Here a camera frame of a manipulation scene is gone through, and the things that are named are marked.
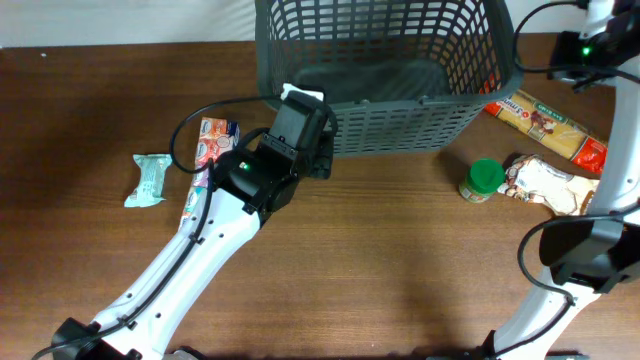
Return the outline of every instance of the gray plastic basket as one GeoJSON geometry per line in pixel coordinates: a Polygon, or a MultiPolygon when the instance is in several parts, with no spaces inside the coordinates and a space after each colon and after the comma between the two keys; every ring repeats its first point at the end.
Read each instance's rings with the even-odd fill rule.
{"type": "Polygon", "coordinates": [[[255,3],[260,93],[323,87],[338,156],[438,150],[522,82],[503,0],[255,3]]]}

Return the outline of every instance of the wooden table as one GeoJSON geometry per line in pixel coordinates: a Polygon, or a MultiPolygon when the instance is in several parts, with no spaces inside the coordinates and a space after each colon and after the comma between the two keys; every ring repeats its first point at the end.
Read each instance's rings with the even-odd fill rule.
{"type": "MultiPolygon", "coordinates": [[[[523,57],[538,64],[553,45],[526,42],[523,57]]],[[[190,177],[170,168],[166,201],[125,209],[139,180],[131,156],[166,153],[201,105],[255,94],[255,69],[253,43],[0,52],[0,358],[27,358],[69,316],[89,322],[147,267],[177,230],[190,177]]],[[[574,96],[536,76],[524,88],[608,135],[610,89],[574,96]]],[[[262,104],[212,115],[245,131],[274,118],[262,104]]],[[[196,131],[181,141],[184,159],[196,131]]],[[[479,345],[530,288],[516,248],[550,212],[503,196],[469,204],[455,185],[473,161],[513,152],[585,175],[484,113],[441,152],[336,160],[329,181],[305,180],[224,266],[170,348],[282,357],[479,345]]],[[[638,283],[617,287],[554,349],[636,358],[638,296],[638,283]]]]}

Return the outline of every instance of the spaghetti package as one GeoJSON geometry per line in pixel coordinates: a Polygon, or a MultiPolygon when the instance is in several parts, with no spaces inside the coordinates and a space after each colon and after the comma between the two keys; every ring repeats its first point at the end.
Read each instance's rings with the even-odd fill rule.
{"type": "Polygon", "coordinates": [[[602,174],[607,143],[524,91],[518,90],[510,98],[487,105],[485,111],[576,165],[602,174]]]}

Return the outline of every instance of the black cable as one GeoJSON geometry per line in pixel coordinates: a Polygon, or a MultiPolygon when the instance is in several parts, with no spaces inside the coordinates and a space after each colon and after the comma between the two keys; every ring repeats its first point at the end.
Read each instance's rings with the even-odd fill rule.
{"type": "MultiPolygon", "coordinates": [[[[33,355],[31,360],[38,360],[38,359],[40,359],[41,357],[43,357],[43,356],[45,356],[47,354],[51,354],[51,353],[57,352],[59,350],[62,350],[64,348],[67,348],[67,347],[70,347],[70,346],[89,344],[91,342],[100,340],[100,339],[104,338],[105,336],[111,335],[111,334],[113,334],[113,333],[115,333],[115,332],[117,332],[119,330],[122,330],[123,328],[125,328],[125,327],[129,326],[130,324],[132,324],[133,321],[138,317],[138,315],[140,315],[144,310],[146,310],[149,307],[149,305],[151,305],[151,303],[153,303],[153,301],[155,301],[155,299],[158,297],[158,295],[167,286],[169,281],[171,281],[171,279],[173,278],[175,273],[178,271],[178,269],[180,269],[180,267],[182,266],[184,261],[187,259],[187,257],[191,253],[191,250],[193,250],[195,245],[198,243],[199,238],[200,238],[200,234],[202,233],[202,229],[204,228],[204,225],[206,223],[207,216],[209,215],[209,208],[211,206],[211,198],[213,197],[213,190],[214,190],[213,189],[214,182],[213,182],[213,175],[212,175],[213,174],[213,169],[214,169],[214,164],[213,164],[213,160],[212,159],[209,159],[209,161],[205,165],[203,165],[199,169],[195,169],[195,170],[187,169],[187,168],[185,168],[184,166],[182,166],[178,162],[178,159],[176,158],[176,156],[174,154],[174,147],[175,147],[174,145],[175,145],[175,141],[176,141],[176,137],[178,136],[178,133],[180,133],[180,130],[186,124],[188,124],[196,116],[198,116],[199,114],[201,114],[201,113],[203,113],[205,111],[209,111],[209,110],[215,109],[217,107],[220,107],[220,106],[223,106],[223,105],[228,105],[228,104],[250,102],[250,101],[260,101],[260,100],[273,100],[273,99],[280,99],[280,96],[279,95],[258,96],[258,97],[251,97],[251,98],[240,98],[240,99],[231,99],[231,100],[219,101],[217,103],[209,104],[207,106],[204,106],[204,107],[194,111],[189,116],[187,116],[184,120],[182,120],[180,122],[180,124],[178,124],[178,127],[173,132],[173,135],[171,136],[171,141],[169,143],[169,154],[171,156],[171,159],[175,163],[175,165],[180,170],[182,170],[182,171],[184,171],[186,173],[189,173],[189,174],[196,174],[196,173],[199,173],[199,172],[204,171],[206,169],[209,169],[209,178],[208,178],[208,183],[207,183],[207,195],[206,195],[206,198],[205,198],[204,209],[202,211],[202,216],[200,218],[200,221],[198,222],[196,230],[190,236],[191,241],[189,241],[187,246],[184,248],[184,250],[182,251],[182,253],[178,257],[178,259],[176,260],[176,262],[171,266],[171,268],[165,274],[165,276],[162,278],[162,280],[160,280],[160,282],[153,289],[151,294],[149,294],[149,296],[142,302],[142,304],[140,304],[140,306],[138,306],[131,314],[127,315],[123,319],[119,319],[119,323],[117,325],[114,325],[114,326],[112,326],[112,327],[110,327],[110,328],[108,328],[106,330],[100,331],[100,332],[98,332],[98,333],[96,333],[94,335],[85,336],[85,337],[82,337],[82,338],[79,338],[79,339],[69,340],[69,341],[65,341],[63,343],[58,343],[58,344],[55,344],[55,345],[48,346],[48,347],[38,351],[35,355],[33,355]]],[[[266,129],[266,131],[269,131],[268,128],[259,128],[259,129],[255,129],[255,130],[249,132],[245,137],[243,137],[238,142],[238,147],[240,147],[240,145],[242,147],[246,146],[251,140],[253,140],[255,137],[257,137],[259,134],[261,134],[262,132],[265,132],[265,129],[266,129]]]]}
{"type": "Polygon", "coordinates": [[[531,273],[529,272],[529,270],[527,269],[527,266],[524,262],[524,251],[527,247],[527,245],[529,244],[529,241],[531,240],[531,238],[533,237],[533,235],[535,235],[536,233],[538,233],[538,231],[540,230],[544,230],[546,228],[549,227],[553,227],[556,225],[562,225],[562,224],[574,224],[574,223],[580,223],[580,222],[590,222],[590,221],[598,221],[598,220],[612,220],[612,221],[617,221],[617,222],[623,222],[624,221],[624,217],[634,213],[636,211],[640,210],[640,203],[636,204],[632,207],[630,207],[629,209],[619,212],[619,213],[611,213],[611,214],[607,214],[607,215],[584,215],[584,216],[563,216],[563,217],[558,217],[555,219],[551,219],[551,220],[547,220],[543,223],[540,223],[536,226],[534,226],[531,230],[529,230],[525,236],[522,238],[522,241],[520,242],[520,246],[518,246],[518,266],[520,266],[520,270],[522,271],[522,274],[524,274],[524,277],[527,278],[527,280],[529,280],[529,282],[531,282],[533,285],[547,290],[547,291],[551,291],[551,292],[555,292],[558,293],[560,295],[563,295],[565,298],[565,304],[564,307],[562,308],[562,310],[560,310],[560,312],[544,327],[542,328],[540,331],[538,331],[538,333],[536,333],[535,335],[533,335],[532,337],[523,340],[519,343],[516,343],[514,345],[511,345],[505,349],[500,350],[499,352],[495,353],[492,358],[493,359],[498,359],[500,356],[505,355],[506,353],[513,351],[521,346],[530,344],[538,339],[540,339],[541,337],[543,337],[546,333],[548,333],[551,329],[553,329],[553,327],[555,327],[558,322],[560,322],[560,320],[562,320],[562,318],[567,314],[567,312],[569,312],[569,309],[571,309],[572,306],[575,305],[575,299],[573,298],[573,295],[561,288],[558,287],[554,287],[554,286],[549,286],[546,284],[541,283],[540,281],[538,281],[533,275],[531,275],[531,273]]]}
{"type": "Polygon", "coordinates": [[[277,100],[277,99],[280,99],[280,95],[254,96],[254,97],[248,97],[248,98],[238,98],[238,99],[223,100],[223,101],[218,101],[216,103],[203,106],[200,109],[194,111],[189,116],[187,116],[184,120],[182,120],[180,122],[180,124],[178,124],[178,127],[173,132],[173,135],[171,135],[171,141],[169,142],[169,155],[171,155],[171,160],[173,160],[173,163],[176,165],[176,167],[178,167],[178,169],[180,169],[180,170],[182,170],[182,171],[184,171],[184,172],[186,172],[188,174],[197,174],[199,172],[204,171],[207,168],[207,165],[203,165],[198,169],[187,169],[186,167],[184,167],[178,161],[178,159],[175,156],[174,147],[175,147],[176,137],[178,136],[178,133],[180,133],[180,130],[182,130],[182,128],[185,125],[187,125],[191,120],[193,120],[194,118],[196,118],[198,115],[202,114],[203,112],[210,111],[210,110],[213,110],[215,108],[218,108],[218,107],[221,107],[221,106],[224,106],[224,105],[238,104],[238,103],[251,102],[251,101],[260,101],[260,100],[277,100]]]}
{"type": "Polygon", "coordinates": [[[525,18],[520,22],[518,28],[513,34],[513,61],[516,64],[516,67],[523,72],[534,73],[534,74],[548,74],[554,72],[586,72],[590,74],[597,75],[607,75],[607,76],[619,76],[621,78],[627,79],[629,81],[635,82],[636,84],[640,84],[640,77],[634,76],[632,74],[626,73],[624,71],[618,70],[613,67],[606,66],[594,66],[594,65],[559,65],[559,66],[549,66],[546,68],[540,67],[529,67],[522,64],[519,60],[518,56],[518,39],[520,38],[520,32],[524,25],[538,12],[553,7],[553,6],[563,6],[563,5],[573,5],[580,6],[582,4],[581,1],[558,1],[558,2],[550,2],[544,5],[541,5],[535,8],[529,15],[525,16],[525,18]]]}

